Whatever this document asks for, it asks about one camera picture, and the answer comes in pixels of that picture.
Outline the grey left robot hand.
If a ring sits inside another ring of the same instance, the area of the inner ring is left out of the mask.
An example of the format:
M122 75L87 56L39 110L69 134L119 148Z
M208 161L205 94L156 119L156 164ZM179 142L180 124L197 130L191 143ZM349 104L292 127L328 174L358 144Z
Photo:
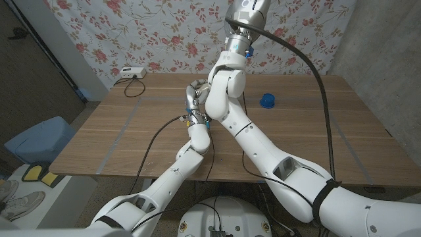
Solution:
M204 105L210 92L210 85L205 79L194 80L186 87L186 119L189 126L204 124L209 127L209 116L200 112L200 105Z

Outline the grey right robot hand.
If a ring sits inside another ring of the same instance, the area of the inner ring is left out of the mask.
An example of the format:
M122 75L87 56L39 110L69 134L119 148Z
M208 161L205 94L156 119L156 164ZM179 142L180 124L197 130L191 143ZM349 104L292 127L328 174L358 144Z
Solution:
M226 18L263 29L270 4L270 0L234 0L228 7ZM258 33L245 28L231 26L226 21L224 22L224 30L227 37L232 34L243 34L251 41L255 41L260 36Z

